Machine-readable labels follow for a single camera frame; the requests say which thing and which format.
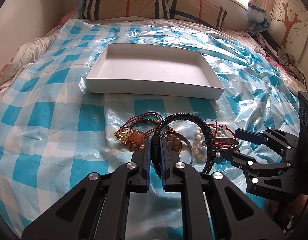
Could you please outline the blue white checkered plastic sheet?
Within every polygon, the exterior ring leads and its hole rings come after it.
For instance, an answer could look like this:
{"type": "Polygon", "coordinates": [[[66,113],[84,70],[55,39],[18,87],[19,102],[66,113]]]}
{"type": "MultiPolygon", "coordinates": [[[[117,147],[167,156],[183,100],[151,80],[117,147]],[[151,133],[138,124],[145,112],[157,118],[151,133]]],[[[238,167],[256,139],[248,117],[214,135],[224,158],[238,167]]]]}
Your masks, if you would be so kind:
{"type": "Polygon", "coordinates": [[[238,41],[197,30],[69,20],[50,48],[0,89],[0,214],[22,231],[91,172],[131,159],[114,132],[130,117],[189,112],[230,129],[267,127],[298,134],[298,100],[279,70],[238,41]],[[217,101],[91,94],[86,76],[109,43],[199,51],[224,85],[217,101]]]}

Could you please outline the right patterned curtain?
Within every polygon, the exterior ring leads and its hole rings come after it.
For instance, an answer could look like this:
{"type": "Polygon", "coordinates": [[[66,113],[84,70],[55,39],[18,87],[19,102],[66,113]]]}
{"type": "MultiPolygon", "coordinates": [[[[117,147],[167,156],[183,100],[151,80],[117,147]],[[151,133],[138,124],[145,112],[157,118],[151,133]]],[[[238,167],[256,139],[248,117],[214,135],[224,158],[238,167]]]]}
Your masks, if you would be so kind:
{"type": "Polygon", "coordinates": [[[247,33],[255,36],[270,28],[274,4],[275,0],[249,0],[247,16],[250,26],[247,33]]]}

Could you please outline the white shallow cardboard tray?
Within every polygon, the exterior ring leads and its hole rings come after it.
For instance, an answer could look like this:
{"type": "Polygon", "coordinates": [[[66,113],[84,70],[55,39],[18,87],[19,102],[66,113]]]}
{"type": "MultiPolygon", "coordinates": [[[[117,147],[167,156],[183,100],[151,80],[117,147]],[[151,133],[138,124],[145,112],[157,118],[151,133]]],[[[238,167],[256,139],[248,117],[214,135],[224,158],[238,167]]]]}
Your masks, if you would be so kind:
{"type": "Polygon", "coordinates": [[[154,44],[111,43],[86,77],[91,93],[217,100],[224,86],[199,51],[154,44]]]}

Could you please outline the right plaid pillow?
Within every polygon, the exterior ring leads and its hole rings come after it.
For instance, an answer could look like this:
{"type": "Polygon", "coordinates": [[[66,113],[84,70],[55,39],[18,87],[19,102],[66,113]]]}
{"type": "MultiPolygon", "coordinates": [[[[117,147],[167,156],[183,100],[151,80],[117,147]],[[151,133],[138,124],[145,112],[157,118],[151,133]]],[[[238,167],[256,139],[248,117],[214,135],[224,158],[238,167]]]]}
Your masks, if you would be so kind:
{"type": "Polygon", "coordinates": [[[168,18],[223,30],[227,11],[209,0],[167,0],[168,18]]]}

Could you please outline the pile of dark clothes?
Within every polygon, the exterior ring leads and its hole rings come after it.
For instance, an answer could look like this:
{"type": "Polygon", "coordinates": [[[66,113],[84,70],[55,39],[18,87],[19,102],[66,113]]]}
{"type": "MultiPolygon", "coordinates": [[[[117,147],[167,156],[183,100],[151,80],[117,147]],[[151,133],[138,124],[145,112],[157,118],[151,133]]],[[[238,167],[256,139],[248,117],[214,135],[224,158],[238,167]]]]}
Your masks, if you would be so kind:
{"type": "Polygon", "coordinates": [[[305,77],[298,70],[296,60],[293,55],[286,53],[282,47],[274,41],[268,31],[257,33],[254,40],[258,42],[265,51],[266,56],[273,62],[282,67],[290,76],[294,77],[301,84],[305,84],[305,77]]]}

